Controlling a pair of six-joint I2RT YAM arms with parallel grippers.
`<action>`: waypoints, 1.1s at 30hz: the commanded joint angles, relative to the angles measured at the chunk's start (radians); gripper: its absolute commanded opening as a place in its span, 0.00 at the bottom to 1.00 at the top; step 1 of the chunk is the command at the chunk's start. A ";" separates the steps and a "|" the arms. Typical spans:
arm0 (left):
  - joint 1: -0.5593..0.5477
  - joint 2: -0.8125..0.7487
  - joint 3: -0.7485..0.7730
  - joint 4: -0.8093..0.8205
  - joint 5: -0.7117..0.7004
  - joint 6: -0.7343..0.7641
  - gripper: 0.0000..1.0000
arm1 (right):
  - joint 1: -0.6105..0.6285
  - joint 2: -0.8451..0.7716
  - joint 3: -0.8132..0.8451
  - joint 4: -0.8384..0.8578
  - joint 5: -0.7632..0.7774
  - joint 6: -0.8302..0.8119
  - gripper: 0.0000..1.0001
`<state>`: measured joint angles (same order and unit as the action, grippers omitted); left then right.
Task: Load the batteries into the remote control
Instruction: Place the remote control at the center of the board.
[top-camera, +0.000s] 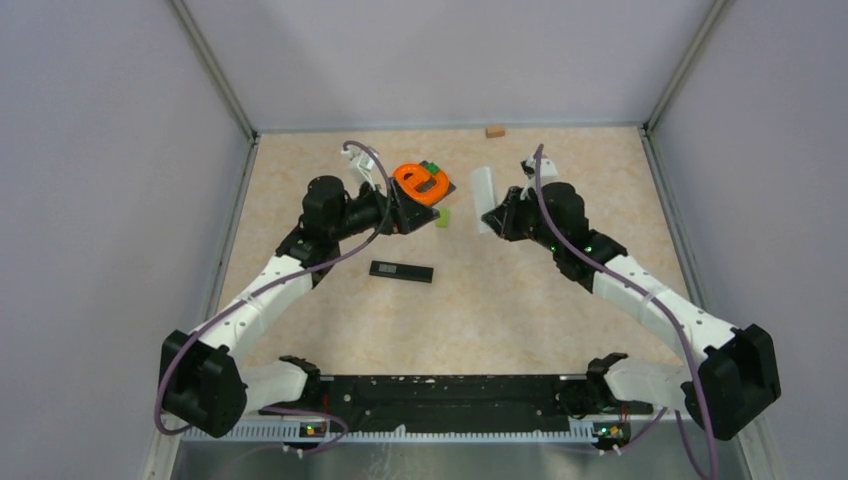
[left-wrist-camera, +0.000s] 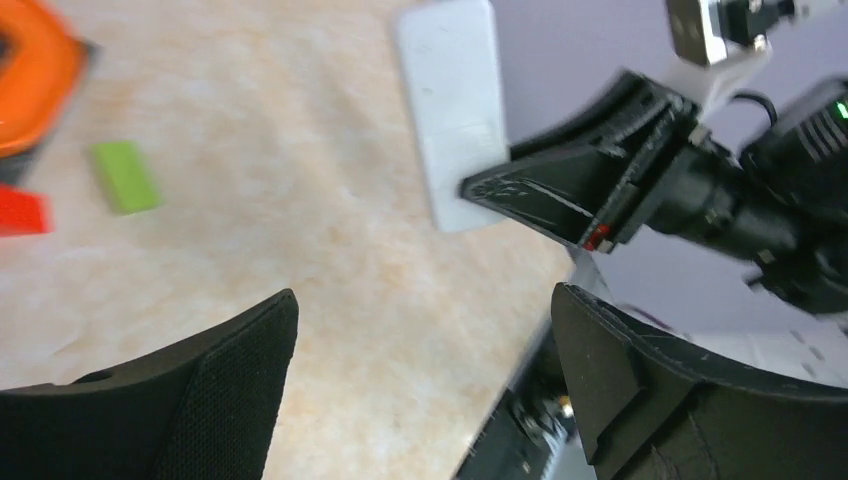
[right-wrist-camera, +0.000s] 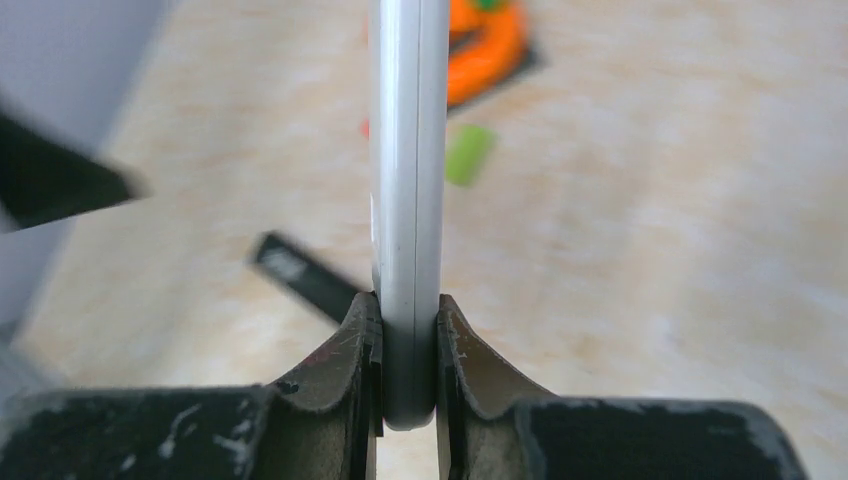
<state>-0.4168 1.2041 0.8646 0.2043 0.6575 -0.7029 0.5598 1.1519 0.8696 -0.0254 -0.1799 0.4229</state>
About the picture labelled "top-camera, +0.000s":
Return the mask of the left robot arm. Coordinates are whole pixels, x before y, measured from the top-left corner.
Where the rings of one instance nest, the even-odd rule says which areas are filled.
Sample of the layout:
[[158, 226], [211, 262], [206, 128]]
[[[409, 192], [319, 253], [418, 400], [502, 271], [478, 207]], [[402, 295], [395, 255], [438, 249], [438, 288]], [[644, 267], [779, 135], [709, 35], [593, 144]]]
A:
[[341, 241], [369, 231], [406, 235], [438, 219], [439, 212], [407, 195], [398, 182], [387, 192], [363, 183], [351, 196], [341, 179], [320, 176], [309, 182], [302, 213], [258, 276], [221, 312], [189, 333], [175, 330], [163, 342], [154, 419], [162, 414], [220, 438], [241, 417], [286, 403], [297, 413], [319, 404], [320, 386], [299, 360], [277, 360], [244, 368], [258, 340], [298, 298], [314, 290], [332, 267], [350, 257]]

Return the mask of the black remote control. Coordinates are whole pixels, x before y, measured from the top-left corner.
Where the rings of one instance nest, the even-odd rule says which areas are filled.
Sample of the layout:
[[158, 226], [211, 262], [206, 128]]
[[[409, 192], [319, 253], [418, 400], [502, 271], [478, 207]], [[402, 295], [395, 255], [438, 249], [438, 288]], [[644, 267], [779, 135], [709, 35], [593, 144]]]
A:
[[369, 275], [373, 277], [430, 284], [433, 281], [434, 269], [426, 266], [374, 260], [371, 262]]

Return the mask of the white remote control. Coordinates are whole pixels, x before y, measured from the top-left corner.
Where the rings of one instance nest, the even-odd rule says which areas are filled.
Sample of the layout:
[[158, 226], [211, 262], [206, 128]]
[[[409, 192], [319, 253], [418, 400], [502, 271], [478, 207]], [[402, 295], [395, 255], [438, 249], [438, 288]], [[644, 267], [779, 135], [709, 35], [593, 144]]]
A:
[[493, 210], [496, 203], [496, 189], [493, 171], [489, 166], [477, 168], [471, 172], [470, 185], [474, 205], [474, 217], [480, 234], [493, 230], [482, 220], [484, 214]]

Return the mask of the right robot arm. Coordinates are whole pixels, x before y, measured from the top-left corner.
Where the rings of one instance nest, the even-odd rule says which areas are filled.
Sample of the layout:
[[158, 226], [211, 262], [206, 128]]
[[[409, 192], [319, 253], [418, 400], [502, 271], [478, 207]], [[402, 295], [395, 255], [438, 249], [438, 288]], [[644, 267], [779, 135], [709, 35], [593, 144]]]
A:
[[594, 360], [589, 404], [612, 412], [624, 401], [684, 410], [705, 431], [729, 441], [781, 396], [772, 336], [737, 327], [697, 307], [643, 268], [626, 248], [593, 229], [575, 188], [552, 182], [512, 186], [498, 200], [491, 186], [472, 188], [484, 232], [547, 249], [560, 273], [629, 314], [681, 359], [669, 367], [610, 354]]

